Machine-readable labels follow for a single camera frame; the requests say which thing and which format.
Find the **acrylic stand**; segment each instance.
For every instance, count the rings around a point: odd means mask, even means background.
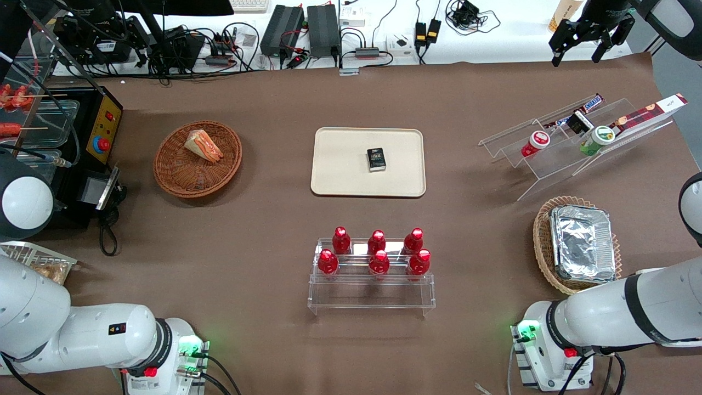
[[[655,131],[673,122],[670,116],[665,119],[658,119],[651,124],[645,124],[635,130],[627,131],[618,136],[609,146],[602,148],[593,156],[584,155],[580,151],[581,143],[587,135],[577,136],[567,124],[543,128],[544,124],[549,124],[555,120],[572,115],[576,108],[587,103],[594,96],[583,99],[579,102],[566,106],[558,111],[552,112],[543,117],[532,119],[519,124],[511,129],[502,131],[492,137],[488,137],[478,145],[484,146],[492,157],[503,155],[516,168],[522,163],[526,165],[536,180],[522,193],[517,201],[521,200],[529,193],[535,193],[549,186],[555,185],[567,178],[577,175],[585,168],[592,167],[628,151],[639,145],[650,137]],[[593,110],[587,117],[595,126],[608,126],[619,117],[623,117],[636,110],[629,100],[621,99],[612,104],[600,104],[600,108]],[[532,132],[545,130],[551,136],[549,146],[528,157],[523,157],[521,149],[527,143]]]
[[[318,309],[421,309],[424,316],[436,307],[434,275],[409,276],[409,255],[400,254],[403,239],[386,239],[390,270],[377,278],[369,274],[367,239],[352,239],[352,254],[338,254],[339,268],[331,276],[317,267],[324,248],[333,251],[331,238],[320,238],[314,251],[307,307]]]

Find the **wicker basket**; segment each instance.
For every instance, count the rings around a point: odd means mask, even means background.
[[[538,267],[543,272],[551,285],[564,294],[574,294],[578,291],[592,288],[597,284],[583,283],[581,281],[564,280],[555,271],[553,260],[553,243],[551,242],[551,222],[549,213],[551,210],[562,205],[578,205],[584,207],[595,207],[587,200],[574,196],[559,196],[547,201],[536,215],[534,220],[534,252]],[[619,253],[619,242],[612,234],[612,247],[614,249],[614,262],[616,265],[616,277],[621,278],[621,254]]]
[[[224,157],[212,163],[183,146],[187,135],[202,129]],[[154,158],[154,177],[163,190],[179,198],[201,198],[226,185],[241,164],[241,141],[227,125],[213,121],[187,124],[161,143]]]

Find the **white desk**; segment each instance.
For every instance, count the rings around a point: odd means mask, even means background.
[[[449,26],[446,26],[444,20],[445,8],[450,0],[440,0],[439,12],[437,19],[442,21],[442,27],[439,32],[439,37],[436,44],[433,44],[427,55],[424,57],[426,63],[446,64],[457,62],[470,63],[508,63],[508,62],[543,62],[550,61],[552,58],[551,49],[548,46],[548,40],[551,38],[551,33],[548,31],[547,24],[558,4],[559,0],[531,0],[531,1],[515,1],[515,0],[475,0],[473,3],[478,6],[480,11],[493,10],[501,21],[501,26],[490,33],[475,33],[467,37],[458,36]],[[314,0],[311,4],[303,3],[304,7],[309,5],[317,5],[321,0]],[[373,29],[377,26],[378,21],[392,7],[394,0],[359,0],[354,6],[364,7],[366,13],[366,26],[359,27],[367,38],[368,45],[371,44],[371,36]],[[261,37],[268,25],[268,20],[275,4],[283,4],[286,6],[298,6],[300,0],[272,0],[267,13],[240,13],[231,16],[222,17],[182,17],[182,16],[166,16],[166,29],[178,25],[187,25],[190,29],[198,27],[208,27],[216,32],[220,32],[224,26],[231,22],[247,22],[256,27]],[[437,7],[436,0],[419,0],[421,7],[420,21],[427,24],[432,19]],[[380,50],[385,49],[385,38],[387,35],[405,33],[413,35],[414,23],[417,18],[417,8],[414,0],[397,0],[395,10],[384,19],[376,33],[375,44]],[[159,24],[161,23],[160,15],[157,16]],[[486,22],[486,28],[489,28],[491,20]],[[246,27],[238,25],[239,33],[246,33]],[[298,46],[309,48],[307,37],[302,37],[298,40]],[[358,45],[358,39],[355,36],[347,35],[343,41],[343,53],[352,51]],[[564,57],[564,61],[568,60],[589,60],[592,53],[595,51],[595,43],[584,43],[570,51]],[[205,45],[202,52],[202,58],[209,54],[208,45]],[[610,52],[605,54],[603,59],[618,58],[631,54],[628,44],[616,46]],[[251,57],[251,51],[245,51],[244,59]],[[279,67],[277,59],[273,60],[276,69]],[[372,61],[358,61],[353,58],[353,55],[348,55],[344,59],[345,67],[358,67],[359,65],[373,64]],[[412,57],[396,57],[393,65],[408,65],[417,64],[416,56]],[[132,54],[131,62],[123,64],[115,64],[117,72],[120,74],[145,74],[147,68],[136,68],[136,56]],[[334,63],[331,58],[322,58],[314,60],[310,64],[312,67],[333,67]],[[270,64],[268,59],[262,58],[257,54],[251,67],[256,69],[268,69]],[[209,67],[204,64],[203,60],[198,60],[194,68],[197,72],[210,72],[217,70],[215,67]],[[55,75],[69,75],[66,69],[59,65],[54,73]]]

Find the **control panel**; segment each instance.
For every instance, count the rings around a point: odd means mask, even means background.
[[[122,110],[117,107],[117,104],[108,96],[103,96],[86,151],[104,164],[107,164],[107,158],[110,156],[121,117]]]

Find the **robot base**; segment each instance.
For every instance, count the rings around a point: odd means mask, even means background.
[[[166,361],[154,377],[133,377],[127,374],[128,395],[188,395],[191,394],[191,388],[204,388],[200,379],[179,375],[177,370],[200,368],[198,358],[185,356],[183,353],[203,352],[205,344],[184,320],[167,318],[166,322],[173,331],[171,351]]]
[[[512,326],[517,364],[525,387],[538,387],[541,391],[559,391],[566,383],[573,365],[579,356],[567,358],[548,332],[546,311],[550,302],[536,302],[524,313],[524,320]],[[517,343],[523,336],[532,337],[530,342]],[[568,389],[587,389],[592,382],[592,359],[588,359],[573,377]]]

